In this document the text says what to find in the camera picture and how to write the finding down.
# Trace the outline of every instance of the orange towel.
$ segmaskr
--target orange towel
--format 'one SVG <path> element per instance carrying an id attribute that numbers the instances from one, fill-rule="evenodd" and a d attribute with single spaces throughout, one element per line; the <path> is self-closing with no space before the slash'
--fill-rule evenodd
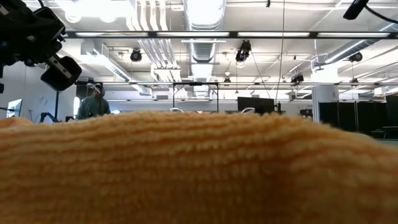
<path id="1" fill-rule="evenodd" d="M 398 222 L 398 150 L 299 118 L 122 114 L 0 141 L 0 223 Z"/>

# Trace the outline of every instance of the man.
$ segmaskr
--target man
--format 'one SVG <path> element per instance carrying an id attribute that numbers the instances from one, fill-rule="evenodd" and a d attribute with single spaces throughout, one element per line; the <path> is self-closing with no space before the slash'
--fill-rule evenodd
<path id="1" fill-rule="evenodd" d="M 94 116 L 110 114 L 109 103 L 101 96 L 101 85 L 94 87 L 92 96 L 83 99 L 80 104 L 76 119 L 87 119 Z"/>

